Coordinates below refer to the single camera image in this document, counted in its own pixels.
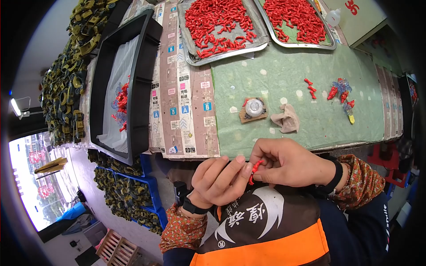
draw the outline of black wristband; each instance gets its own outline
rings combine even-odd
[[[334,188],[337,186],[337,184],[342,179],[343,175],[343,166],[341,163],[337,161],[332,161],[334,163],[334,166],[336,166],[336,173],[334,174],[334,178],[325,186],[318,186],[317,189],[319,189],[324,194],[330,194],[334,191]]]
[[[201,208],[195,206],[194,204],[191,203],[191,201],[188,199],[188,197],[185,197],[184,204],[183,204],[182,208],[185,211],[189,211],[192,214],[206,214],[209,211],[209,209],[201,209]]]

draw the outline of hand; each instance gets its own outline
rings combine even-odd
[[[259,160],[265,162],[259,166],[253,178],[270,184],[292,187],[327,185],[336,171],[333,162],[314,155],[289,138],[258,139],[251,152],[250,162]]]
[[[246,163],[242,155],[226,166],[228,161],[228,156],[222,156],[205,160],[198,166],[192,177],[194,196],[189,197],[192,204],[207,209],[213,204],[226,205],[243,195],[253,164]]]

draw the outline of red number 35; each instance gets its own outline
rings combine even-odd
[[[345,6],[352,12],[354,16],[358,14],[358,11],[355,8],[358,10],[360,9],[357,5],[354,5],[354,0],[349,0],[347,3],[345,3]]]

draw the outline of tray of red toy parts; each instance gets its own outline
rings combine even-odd
[[[268,32],[251,0],[180,0],[177,10],[190,65],[202,66],[268,45]]]
[[[148,125],[152,76],[155,64],[155,55],[160,44],[163,28],[153,18],[152,9],[145,10],[108,35],[101,44],[95,72],[92,80],[92,97],[90,100],[90,140],[96,149],[127,165],[133,164],[133,158],[149,148]],[[104,116],[106,94],[109,77],[116,60],[120,46],[137,39],[135,53],[132,60],[130,77],[127,87],[126,129],[122,134],[127,137],[127,152],[120,152],[101,142],[97,136],[104,134]]]
[[[330,28],[312,0],[254,0],[254,3],[278,45],[336,49]]]

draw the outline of green tablecloth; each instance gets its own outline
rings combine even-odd
[[[383,138],[377,73],[371,58],[362,52],[340,44],[334,51],[325,51],[286,49],[269,43],[254,60],[237,56],[214,62],[211,67],[221,154],[249,157],[261,137],[289,137],[308,149]],[[326,99],[332,81],[339,77],[347,78],[352,87],[348,100],[355,99],[354,125],[344,113],[340,97]],[[317,100],[311,99],[305,78],[314,83]],[[238,112],[244,97],[263,97],[268,118],[241,123]],[[281,112],[279,107],[285,100],[300,118],[298,133],[282,134],[270,119],[271,114]],[[235,107],[238,112],[231,113]]]

